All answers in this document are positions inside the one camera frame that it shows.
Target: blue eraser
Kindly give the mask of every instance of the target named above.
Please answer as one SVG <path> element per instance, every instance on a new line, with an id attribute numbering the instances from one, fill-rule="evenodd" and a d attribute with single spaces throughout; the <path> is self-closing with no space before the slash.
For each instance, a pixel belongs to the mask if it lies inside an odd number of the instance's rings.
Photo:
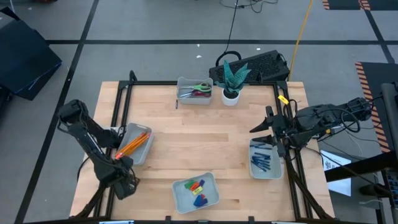
<path id="1" fill-rule="evenodd" d="M 193 205 L 198 207 L 200 202 L 201 202 L 201 195 L 198 195 L 197 198 L 195 199 L 195 202 L 193 203 Z"/>
<path id="2" fill-rule="evenodd" d="M 204 206 L 204 205 L 206 205 L 206 204 L 207 204 L 207 198 L 203 199 L 203 200 L 198 204 L 197 207 L 202 207 L 202 206 Z"/>

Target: green scissors handle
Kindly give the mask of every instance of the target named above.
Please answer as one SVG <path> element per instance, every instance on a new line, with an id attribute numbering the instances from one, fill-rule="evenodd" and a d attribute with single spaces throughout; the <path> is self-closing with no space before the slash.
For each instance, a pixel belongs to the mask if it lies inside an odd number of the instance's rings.
<path id="1" fill-rule="evenodd" d="M 198 90 L 202 93 L 208 93 L 211 91 L 211 86 L 207 83 L 201 83 L 199 85 L 193 85 L 193 86 L 181 86 L 181 89 L 191 89 L 191 90 Z"/>

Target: yellow tag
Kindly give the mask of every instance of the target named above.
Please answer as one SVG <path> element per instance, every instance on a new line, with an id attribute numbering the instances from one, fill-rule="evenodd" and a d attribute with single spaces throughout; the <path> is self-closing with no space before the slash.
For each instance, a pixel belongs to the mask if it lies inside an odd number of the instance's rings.
<path id="1" fill-rule="evenodd" d="M 195 189 L 195 190 L 193 191 L 193 194 L 194 194 L 194 195 L 197 195 L 197 194 L 199 194 L 202 190 L 203 190 L 203 187 L 199 186 L 197 189 Z"/>
<path id="2" fill-rule="evenodd" d="M 284 96 L 282 96 L 282 95 L 279 95 L 278 96 L 278 99 L 280 99 L 282 102 L 284 102 L 284 104 L 289 104 L 289 101 L 284 97 Z"/>

